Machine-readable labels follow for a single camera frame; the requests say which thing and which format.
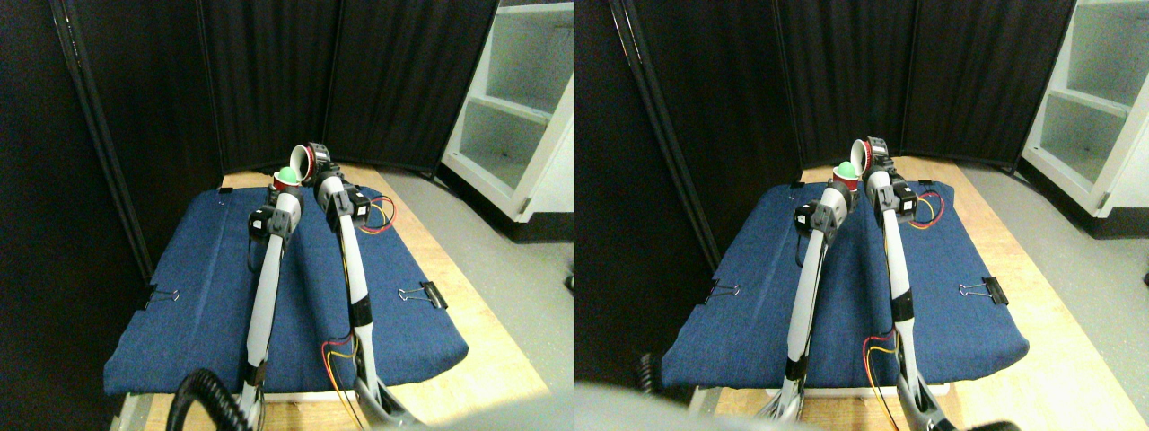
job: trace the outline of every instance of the wooden table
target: wooden table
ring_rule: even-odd
[[[1007,290],[1010,314],[1030,340],[1030,354],[1018,363],[986,378],[956,382],[949,394],[939,397],[950,422],[961,428],[1009,420],[1021,430],[1146,430],[1081,326],[965,175],[948,161],[894,160],[907,179],[928,178],[954,187],[953,209]],[[816,168],[802,180],[825,182],[830,176],[831,167]],[[716,414],[753,415],[766,401],[762,390],[725,388]],[[897,398],[888,402],[899,426],[907,429]],[[827,430],[886,430],[885,415],[874,398],[807,399],[802,421]]]
[[[447,314],[470,346],[462,362],[430,380],[388,386],[395,397],[421,421],[441,424],[494,405],[546,394],[546,384],[499,318],[391,185],[369,167],[341,164],[341,169],[348,182],[375,188],[395,201],[398,216],[393,229],[407,244],[427,279],[434,280],[447,303],[450,303]],[[240,172],[225,176],[223,186],[265,187],[270,182],[271,177],[267,175]],[[153,397],[147,430],[163,429],[170,405],[169,394]],[[265,421],[268,430],[356,428],[344,407],[331,401],[271,402]],[[195,405],[188,414],[186,429],[215,428],[202,408]]]

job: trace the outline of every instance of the blue fabric mat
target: blue fabric mat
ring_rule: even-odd
[[[365,187],[363,192],[379,195]],[[192,201],[152,278],[161,291],[179,290],[179,300],[154,302],[136,311],[105,364],[105,392],[172,393],[196,368],[215,371],[232,391],[239,391],[259,278],[245,262],[247,216],[265,194],[263,188],[209,191]],[[283,256],[264,386],[269,393],[331,391],[319,344],[349,331],[339,241],[311,190],[302,194],[303,216]],[[380,217],[375,211],[369,223],[378,225]],[[466,343],[445,309],[427,301],[400,300],[396,290],[418,288],[426,277],[395,230],[375,236],[357,232],[379,378],[387,385],[422,382],[462,361]],[[262,264],[263,248],[254,244],[250,251],[256,268]],[[350,345],[339,351],[350,353]],[[348,387],[350,361],[332,356],[332,365],[340,386]]]
[[[910,183],[923,193],[926,187]],[[740,285],[737,297],[696,306],[663,357],[666,386],[779,387],[786,368],[786,334],[797,290],[794,208],[817,199],[825,184],[778,186],[758,201],[727,249],[715,279]],[[1005,305],[962,297],[958,284],[990,276],[954,213],[954,188],[934,183],[946,213],[933,228],[901,224],[913,290],[918,368],[931,384],[976,379],[1020,360],[1030,351]],[[865,193],[842,224],[823,265],[810,340],[809,387],[866,387],[862,341],[888,331],[889,278],[881,229]],[[927,198],[938,206],[936,198]],[[928,220],[925,206],[919,220]],[[805,254],[802,240],[801,254]],[[1002,286],[1009,295],[1009,286]],[[892,346],[892,341],[882,344]],[[893,385],[893,355],[873,353],[874,372]]]

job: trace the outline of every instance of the gray floor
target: gray floor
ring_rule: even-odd
[[[571,387],[574,298],[563,280],[574,265],[574,244],[515,244],[441,183],[402,170],[380,174],[475,285],[547,386]]]
[[[958,164],[1149,422],[1149,287],[1142,282],[1149,271],[1149,239],[1095,240],[1024,179],[981,164]]]

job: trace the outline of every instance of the black curtain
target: black curtain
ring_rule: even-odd
[[[907,154],[1015,166],[1073,0],[919,0]]]
[[[576,6],[580,269],[574,379],[633,386],[640,354],[670,347],[710,268],[672,184],[610,7]]]
[[[224,171],[283,164],[295,145],[321,141],[339,2],[202,5]]]
[[[498,6],[347,1],[325,137],[336,157],[433,171]]]
[[[47,1],[0,3],[6,430],[107,429],[103,363],[139,288]]]
[[[641,26],[642,61],[654,69],[720,256],[758,198],[801,174],[778,16],[769,1],[635,6],[630,23]]]
[[[857,138],[901,145],[913,6],[778,2],[803,167],[847,160]]]
[[[223,178],[195,1],[69,6],[126,194],[155,264],[187,203]]]

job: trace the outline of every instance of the yellow wire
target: yellow wire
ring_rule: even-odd
[[[355,341],[355,336],[352,336],[352,352],[355,352],[355,343],[356,343]],[[324,357],[323,365],[327,368],[327,378],[331,379],[331,386],[336,387],[336,397],[339,398],[339,405],[344,406],[344,409],[347,410],[347,417],[350,417],[356,423],[358,423],[358,420],[355,418],[355,414],[352,413],[352,408],[353,408],[352,407],[352,401],[349,399],[348,400],[344,400],[344,393],[342,393],[342,391],[339,390],[339,384],[336,383],[336,375],[331,372],[331,354],[332,353],[334,353],[334,354],[337,354],[339,356],[344,356],[344,357],[350,357],[350,356],[345,356],[342,353],[338,353],[336,351],[327,351],[327,355],[326,355],[326,357]]]
[[[870,346],[870,352],[873,352],[873,351],[886,352],[886,353],[894,353],[894,351],[890,351],[888,348],[882,348],[881,346]]]
[[[375,205],[375,203],[371,203],[371,206],[379,210],[379,214],[383,215],[383,220],[385,220],[385,221],[387,220],[387,215],[385,213],[383,213],[383,207],[380,207],[378,205]],[[371,232],[371,231],[363,230],[363,228],[360,228],[360,230],[362,230],[363,233],[367,233],[367,234],[378,234],[379,232],[383,232],[383,231]]]
[[[894,333],[894,344],[895,345],[897,344],[897,333],[896,332]],[[890,351],[888,348],[882,348],[880,346],[870,346],[870,349],[865,352],[866,362],[870,361],[870,354],[873,353],[873,351],[886,352],[886,353],[894,353],[894,351]],[[881,393],[878,393],[878,386],[874,385],[874,383],[873,383],[873,375],[870,374],[870,368],[871,367],[866,367],[866,369],[865,369],[865,377],[867,379],[870,379],[870,388],[873,390],[873,397],[874,398],[880,398],[880,399],[885,400],[885,397],[882,397]],[[894,423],[894,418],[893,417],[890,417],[889,415],[886,415],[886,420],[889,421],[889,426],[893,426],[895,430],[899,430],[897,424]]]
[[[927,207],[930,207],[930,220],[933,220],[933,217],[934,217],[934,211],[933,211],[933,203],[930,203],[930,201],[927,201],[927,200],[925,200],[925,199],[921,199],[921,198],[918,198],[918,201],[920,201],[920,202],[926,202],[926,206],[927,206]],[[913,229],[919,229],[919,230],[926,230],[926,229],[930,229],[930,228],[921,228],[921,226],[918,226],[918,225],[916,225],[916,224],[913,224],[913,223],[910,223],[910,225],[911,225],[911,226],[913,226]]]

